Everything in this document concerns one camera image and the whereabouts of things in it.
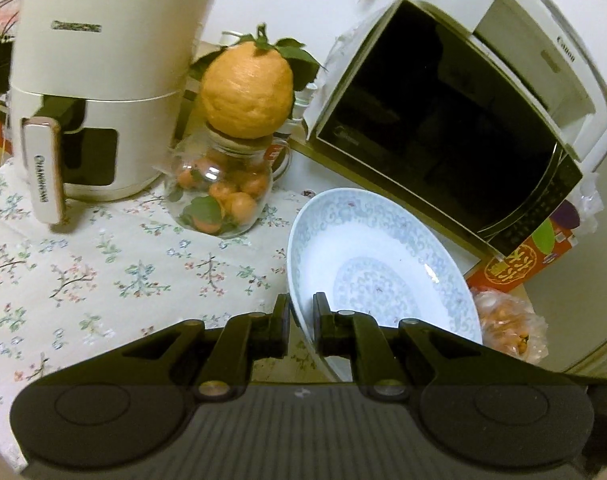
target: black plastic mount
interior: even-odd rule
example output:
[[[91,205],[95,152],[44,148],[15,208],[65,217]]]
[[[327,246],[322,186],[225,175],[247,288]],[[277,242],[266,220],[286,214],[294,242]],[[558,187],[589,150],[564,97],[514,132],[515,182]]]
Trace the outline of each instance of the black plastic mount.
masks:
[[[290,297],[280,295],[272,314],[236,316],[211,330],[187,320],[36,381],[10,410],[22,451],[29,462],[80,472],[154,460],[197,431],[194,421],[202,418],[210,431],[250,410],[270,419],[264,428],[299,431],[274,427],[279,417],[290,420],[286,406],[304,409],[299,400],[279,401],[278,413],[270,405],[291,399],[283,392],[292,384],[253,386],[247,393],[252,362],[287,351],[289,306]],[[380,408],[403,408],[397,427],[385,426],[392,433],[412,425],[462,463],[509,474],[568,463],[590,437],[594,413],[586,391],[607,388],[607,381],[554,374],[416,319],[379,327],[367,314],[331,312],[322,293],[313,310],[317,351],[349,358],[357,396],[367,399],[355,413],[389,416]],[[330,420],[347,388],[355,390],[349,384],[318,385],[315,394],[312,386],[294,388],[295,399],[317,399],[309,416]],[[354,438],[371,434],[372,423],[346,420]],[[416,443],[404,444],[412,449]]]

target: red box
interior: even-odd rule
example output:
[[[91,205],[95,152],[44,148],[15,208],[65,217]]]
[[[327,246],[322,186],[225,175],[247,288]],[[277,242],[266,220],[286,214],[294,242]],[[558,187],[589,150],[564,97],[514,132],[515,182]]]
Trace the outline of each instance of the red box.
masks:
[[[468,286],[490,286],[501,292],[510,292],[577,244],[570,229],[560,227],[553,219],[550,222],[555,234],[552,253],[543,254],[530,237],[503,260],[492,258],[477,264],[466,275]]]

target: screw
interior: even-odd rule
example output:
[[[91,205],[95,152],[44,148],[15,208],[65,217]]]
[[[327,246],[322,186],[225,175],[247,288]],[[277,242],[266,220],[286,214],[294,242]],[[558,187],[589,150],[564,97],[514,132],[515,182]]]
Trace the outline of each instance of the screw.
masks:
[[[204,397],[221,397],[230,392],[230,386],[223,381],[206,381],[199,384],[199,393]]]
[[[406,392],[406,386],[397,379],[383,379],[375,384],[373,390],[383,397],[397,397]]]

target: white bowl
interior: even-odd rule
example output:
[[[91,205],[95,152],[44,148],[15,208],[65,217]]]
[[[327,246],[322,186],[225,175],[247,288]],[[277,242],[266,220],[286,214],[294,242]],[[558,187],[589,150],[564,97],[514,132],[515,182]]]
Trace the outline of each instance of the white bowl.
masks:
[[[308,202],[288,240],[288,287],[306,338],[312,295],[395,327],[414,317],[481,343],[479,317],[461,272],[428,228],[403,207],[362,189],[330,189]],[[328,360],[340,378],[346,363]]]

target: floral tablecloth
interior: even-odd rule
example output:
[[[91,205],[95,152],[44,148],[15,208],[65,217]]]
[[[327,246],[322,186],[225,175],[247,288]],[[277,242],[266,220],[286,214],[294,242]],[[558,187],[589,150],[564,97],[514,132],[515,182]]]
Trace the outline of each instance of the floral tablecloth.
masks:
[[[275,190],[253,229],[231,240],[184,230],[161,183],[120,202],[67,200],[38,222],[13,161],[0,168],[0,451],[23,465],[8,423],[18,392],[43,375],[184,319],[222,326],[272,310],[286,291],[290,225],[308,199]]]

